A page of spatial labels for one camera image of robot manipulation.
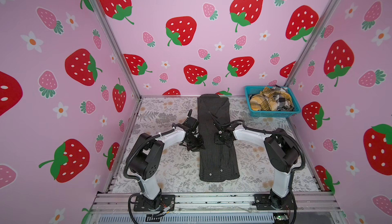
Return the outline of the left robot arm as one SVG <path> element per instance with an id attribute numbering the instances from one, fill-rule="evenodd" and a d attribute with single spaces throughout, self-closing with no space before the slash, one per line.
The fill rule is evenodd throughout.
<path id="1" fill-rule="evenodd" d="M 155 174 L 163 151 L 177 143 L 186 147 L 188 151 L 204 149 L 204 141 L 198 133 L 198 125 L 197 119 L 188 116 L 183 123 L 172 124 L 169 131 L 154 136 L 141 134 L 127 156 L 123 169 L 124 178 L 136 180 L 145 199 L 150 201 L 160 199 L 162 190 Z"/>

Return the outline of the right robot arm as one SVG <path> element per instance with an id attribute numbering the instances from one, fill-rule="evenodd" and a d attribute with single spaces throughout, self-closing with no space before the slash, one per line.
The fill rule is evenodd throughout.
<path id="1" fill-rule="evenodd" d="M 305 157 L 298 142 L 283 129 L 266 131 L 250 128 L 243 120 L 227 124 L 215 121 L 215 143 L 231 147 L 235 140 L 256 145 L 264 144 L 269 162 L 274 168 L 274 182 L 268 194 L 255 194 L 252 204 L 258 210 L 297 210 L 293 194 L 296 171 L 305 167 Z"/>

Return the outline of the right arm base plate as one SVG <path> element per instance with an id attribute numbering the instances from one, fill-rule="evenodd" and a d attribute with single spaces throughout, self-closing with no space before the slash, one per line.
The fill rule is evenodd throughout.
<path id="1" fill-rule="evenodd" d="M 255 194 L 252 206 L 256 206 L 257 210 L 266 211 L 286 211 L 297 209 L 296 201 L 291 193 L 284 198 L 281 198 L 274 193 Z"/>

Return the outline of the dark grey striped shirt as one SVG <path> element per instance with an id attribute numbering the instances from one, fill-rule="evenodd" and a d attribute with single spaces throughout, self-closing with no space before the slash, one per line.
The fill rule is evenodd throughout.
<path id="1" fill-rule="evenodd" d="M 230 102 L 217 94 L 204 94 L 198 99 L 199 135 L 205 148 L 200 151 L 200 180 L 223 182 L 240 177 L 235 147 L 216 142 L 218 129 L 213 124 L 212 115 L 220 124 L 230 122 Z"/>

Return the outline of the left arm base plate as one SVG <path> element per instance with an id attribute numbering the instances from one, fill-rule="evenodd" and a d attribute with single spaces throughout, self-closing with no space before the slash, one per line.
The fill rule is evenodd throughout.
<path id="1" fill-rule="evenodd" d="M 175 207 L 175 195 L 158 195 L 154 200 L 150 200 L 143 195 L 138 195 L 134 203 L 133 211 L 173 211 Z"/>

